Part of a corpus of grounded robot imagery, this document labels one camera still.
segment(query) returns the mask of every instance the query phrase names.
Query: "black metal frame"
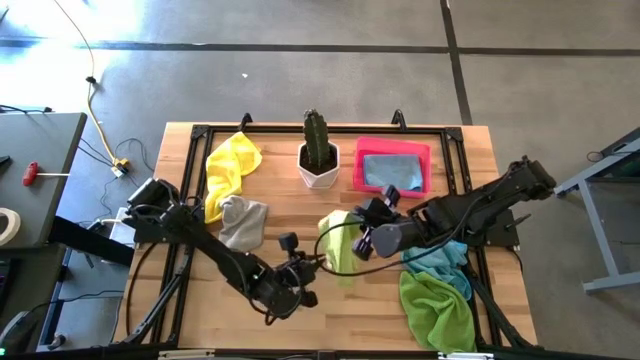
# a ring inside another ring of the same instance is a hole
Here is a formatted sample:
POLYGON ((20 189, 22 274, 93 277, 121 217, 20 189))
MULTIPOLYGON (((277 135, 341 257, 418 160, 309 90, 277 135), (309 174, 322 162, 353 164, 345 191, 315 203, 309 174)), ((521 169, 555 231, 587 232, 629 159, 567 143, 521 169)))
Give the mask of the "black metal frame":
MULTIPOLYGON (((198 148, 198 144, 201 140, 204 140, 203 146, 203 154, 202 161, 200 163, 200 172, 198 177, 198 183, 196 187, 196 196, 202 197, 204 195, 204 187, 206 181, 206 158, 207 155, 211 152, 213 137, 216 133, 234 133, 237 131, 243 131, 245 133, 302 133, 302 125, 261 125, 261 126, 250 126, 249 123, 252 123, 253 119, 249 113, 246 113, 242 121, 239 125, 234 125, 230 123, 229 125, 194 125, 191 132, 191 139, 189 144, 189 150, 187 153, 187 162, 185 164, 184 175, 182 179, 182 184, 180 187, 180 197, 182 201, 185 201, 188 197, 189 184, 192 180, 193 175, 193 167, 195 162, 196 151, 198 148)), ((440 139, 440 145, 442 147, 444 165, 445 165, 445 173, 447 177, 447 187, 449 190, 449 194, 457 194, 458 186, 456 184, 456 177, 454 174, 453 167, 453 156, 452 151, 450 149, 450 144, 453 143, 456 148, 458 161, 460 164, 460 171, 462 176, 462 183, 464 187, 464 191, 470 191, 472 189, 471 184, 471 175, 469 172, 469 167, 466 158, 466 152, 464 148, 464 137, 462 135, 461 127, 415 127, 409 128, 407 127, 406 120, 402 111, 399 109, 396 110, 393 114, 393 118, 391 124, 398 125, 398 127, 369 127, 369 126, 329 126, 329 132, 332 134, 420 134, 420 135, 435 135, 440 139)), ((178 254, 179 245, 169 245, 169 251, 167 253, 167 258, 165 261, 165 268, 163 273, 163 281, 160 292, 165 289, 169 280, 171 280, 174 274, 175 262, 178 254)), ((479 280, 479 282, 488 287, 490 292, 490 281, 488 278, 488 269, 486 259, 484 258, 484 252, 476 251, 478 255, 478 271, 480 274, 483 274, 479 280)), ((191 261, 193 257, 194 249, 191 247, 185 247, 184 256, 187 257, 186 266, 183 271, 183 276, 185 276, 185 280, 182 282, 181 287, 178 291, 176 308, 174 312, 174 317, 171 325, 171 333, 168 335, 167 343, 173 344, 177 346, 179 338, 180 338, 180 329, 182 324, 182 316, 184 313, 184 306, 186 300, 186 290, 189 284, 189 274, 191 271, 191 261)), ((475 303, 475 296, 472 296, 469 301, 469 306, 471 308, 471 312, 474 319, 474 327, 476 329, 476 342, 478 345, 484 345, 485 341, 482 337, 479 327, 478 321, 478 311, 477 305, 475 303)), ((152 343, 161 343, 160 338, 162 336, 162 325, 164 323, 164 310, 160 314, 158 320, 155 322, 152 332, 151 332, 151 342, 152 343)), ((491 330, 491 342, 492 344, 501 344, 500 342, 500 333, 498 330, 497 324, 493 321, 491 317, 489 317, 489 324, 491 330)), ((290 350, 286 351, 275 351, 275 353, 279 354, 279 356, 286 356, 287 354, 292 353, 290 350)), ((249 352, 241 352, 241 354, 252 354, 249 352)), ((421 357, 424 358, 426 355, 432 356, 434 352, 424 352, 424 351, 401 351, 401 352, 358 352, 358 354, 366 354, 369 355, 381 355, 384 354, 386 356, 402 356, 402 357, 421 357)))

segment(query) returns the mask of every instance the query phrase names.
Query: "tape roll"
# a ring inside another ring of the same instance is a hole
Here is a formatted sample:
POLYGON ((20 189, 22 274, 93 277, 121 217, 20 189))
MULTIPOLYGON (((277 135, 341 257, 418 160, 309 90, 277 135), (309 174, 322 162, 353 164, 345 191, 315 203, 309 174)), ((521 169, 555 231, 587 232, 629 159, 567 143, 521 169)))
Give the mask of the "tape roll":
POLYGON ((13 239, 20 229, 20 215, 17 212, 5 208, 0 208, 0 217, 7 218, 7 228, 0 234, 0 246, 13 239))

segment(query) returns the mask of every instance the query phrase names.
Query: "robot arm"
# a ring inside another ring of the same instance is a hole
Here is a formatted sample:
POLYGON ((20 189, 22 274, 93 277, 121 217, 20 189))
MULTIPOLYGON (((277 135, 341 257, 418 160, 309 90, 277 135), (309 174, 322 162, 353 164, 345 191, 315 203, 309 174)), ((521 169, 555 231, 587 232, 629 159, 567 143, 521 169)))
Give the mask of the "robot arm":
MULTIPOLYGON (((298 239, 294 233, 280 236, 280 246, 288 252, 289 259, 272 268, 252 253, 228 248, 207 231, 203 221, 201 204, 187 205, 178 201, 178 190, 164 180, 148 179, 127 200, 127 217, 123 222, 136 229, 137 243, 170 243, 193 246, 218 265, 227 283, 246 297, 251 306, 265 315, 270 325, 275 319, 288 318, 298 306, 314 307, 318 300, 315 293, 305 286, 315 280, 317 258, 295 251, 298 239), (262 304, 265 310, 254 305, 262 304)), ((182 268, 167 285, 167 294, 160 296, 154 309, 148 314, 144 326, 153 321, 154 310, 161 310, 171 294, 183 281, 182 268)), ((137 342, 144 338, 143 327, 134 331, 137 342)))
POLYGON ((364 235, 353 247, 368 260, 372 249, 384 258, 414 246, 431 247, 452 236, 468 245, 480 245, 482 235, 496 217, 520 201, 543 200, 553 194, 555 180, 542 165, 526 156, 509 165, 507 173, 462 195, 436 197, 410 209, 395 211, 400 195, 393 186, 384 189, 385 201, 375 198, 356 215, 364 219, 364 235))

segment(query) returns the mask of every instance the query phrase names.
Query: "potted cactus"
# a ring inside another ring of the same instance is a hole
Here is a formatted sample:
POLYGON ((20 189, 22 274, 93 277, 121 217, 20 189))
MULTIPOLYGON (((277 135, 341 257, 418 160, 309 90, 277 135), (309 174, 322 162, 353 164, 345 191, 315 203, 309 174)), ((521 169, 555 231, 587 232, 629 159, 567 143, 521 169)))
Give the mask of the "potted cactus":
POLYGON ((310 188, 329 188, 340 171, 340 147, 329 141, 324 117, 316 109, 304 113, 304 144, 298 147, 298 170, 310 188))

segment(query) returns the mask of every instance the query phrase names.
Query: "cactus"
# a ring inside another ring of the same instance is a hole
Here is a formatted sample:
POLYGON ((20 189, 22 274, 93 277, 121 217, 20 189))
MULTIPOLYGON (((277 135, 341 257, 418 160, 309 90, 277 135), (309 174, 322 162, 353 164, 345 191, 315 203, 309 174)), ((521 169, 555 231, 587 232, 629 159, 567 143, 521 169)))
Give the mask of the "cactus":
POLYGON ((304 140, 307 143, 310 165, 320 169, 329 162, 329 130, 324 116, 316 109, 304 113, 304 140))

